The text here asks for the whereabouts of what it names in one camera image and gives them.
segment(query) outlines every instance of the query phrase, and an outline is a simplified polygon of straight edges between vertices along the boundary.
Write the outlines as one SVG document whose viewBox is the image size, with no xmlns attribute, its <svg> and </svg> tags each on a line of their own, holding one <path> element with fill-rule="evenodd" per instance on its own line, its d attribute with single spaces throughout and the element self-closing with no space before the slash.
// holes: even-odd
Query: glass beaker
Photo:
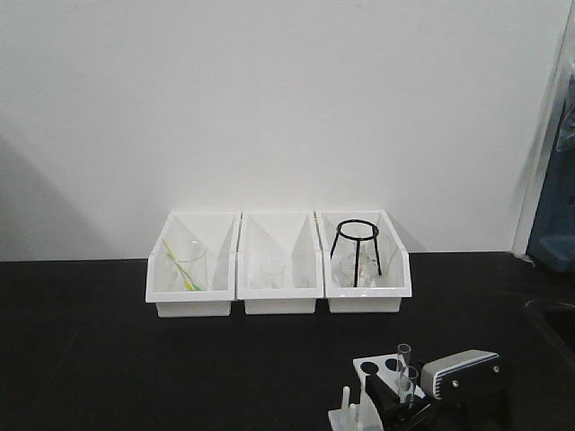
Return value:
<svg viewBox="0 0 575 431">
<path fill-rule="evenodd" d="M 266 289 L 280 289 L 284 281 L 284 262 L 265 259 L 260 263 L 261 286 Z"/>
<path fill-rule="evenodd" d="M 172 252 L 172 286 L 176 291 L 208 290 L 206 246 L 199 241 L 177 241 Z"/>
</svg>

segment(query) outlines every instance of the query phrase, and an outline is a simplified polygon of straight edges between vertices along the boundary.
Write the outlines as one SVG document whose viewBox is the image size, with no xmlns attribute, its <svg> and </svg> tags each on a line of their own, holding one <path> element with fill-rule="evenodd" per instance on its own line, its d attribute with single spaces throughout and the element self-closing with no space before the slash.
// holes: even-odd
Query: small glass beaker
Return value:
<svg viewBox="0 0 575 431">
<path fill-rule="evenodd" d="M 206 246 L 195 240 L 170 244 L 172 250 L 172 286 L 175 290 L 208 290 Z"/>
<path fill-rule="evenodd" d="M 261 286 L 266 289 L 280 289 L 284 280 L 284 262 L 265 259 L 260 263 Z"/>
<path fill-rule="evenodd" d="M 356 270 L 356 253 L 352 252 L 341 257 L 338 268 L 340 270 L 338 281 L 341 287 L 353 287 Z M 369 286 L 372 279 L 376 276 L 376 260 L 369 256 L 366 246 L 362 245 L 359 249 L 358 259 L 358 286 Z"/>
</svg>

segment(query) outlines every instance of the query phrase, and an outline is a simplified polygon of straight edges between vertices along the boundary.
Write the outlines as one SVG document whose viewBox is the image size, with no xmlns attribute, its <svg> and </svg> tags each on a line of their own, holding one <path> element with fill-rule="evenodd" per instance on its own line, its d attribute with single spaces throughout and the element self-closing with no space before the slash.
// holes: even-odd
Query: test tube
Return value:
<svg viewBox="0 0 575 431">
<path fill-rule="evenodd" d="M 397 366 L 395 367 L 395 371 L 399 374 L 398 378 L 403 373 L 405 367 L 410 364 L 410 360 L 411 346 L 405 343 L 397 346 Z"/>
<path fill-rule="evenodd" d="M 413 404 L 415 397 L 415 387 L 417 386 L 417 379 L 420 376 L 418 371 L 411 365 L 407 365 L 405 370 L 399 376 L 399 402 Z"/>
</svg>

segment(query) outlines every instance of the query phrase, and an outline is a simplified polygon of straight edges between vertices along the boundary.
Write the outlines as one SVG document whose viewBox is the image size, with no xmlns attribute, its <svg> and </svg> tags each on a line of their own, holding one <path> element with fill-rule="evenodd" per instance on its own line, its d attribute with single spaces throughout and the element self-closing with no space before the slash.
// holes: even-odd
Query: white peg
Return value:
<svg viewBox="0 0 575 431">
<path fill-rule="evenodd" d="M 341 396 L 341 413 L 340 422 L 345 425 L 348 420 L 348 407 L 349 407 L 349 386 L 343 387 L 343 395 Z"/>
<path fill-rule="evenodd" d="M 356 431 L 356 405 L 350 404 L 349 405 L 349 414 L 348 414 L 348 425 L 347 431 Z"/>
</svg>

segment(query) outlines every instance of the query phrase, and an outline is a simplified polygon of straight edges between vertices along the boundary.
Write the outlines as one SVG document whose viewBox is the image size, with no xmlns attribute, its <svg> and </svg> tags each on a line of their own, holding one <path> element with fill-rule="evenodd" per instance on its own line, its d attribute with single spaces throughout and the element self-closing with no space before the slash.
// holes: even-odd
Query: gray device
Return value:
<svg viewBox="0 0 575 431">
<path fill-rule="evenodd" d="M 498 374 L 500 372 L 499 358 L 497 353 L 482 350 L 466 350 L 442 357 L 423 366 L 420 387 L 431 398 L 442 400 L 446 388 L 449 392 L 457 389 L 462 381 L 460 376 L 464 377 L 465 374 L 472 373 L 474 368 L 480 371 L 485 368 L 482 365 L 487 365 L 490 370 Z"/>
</svg>

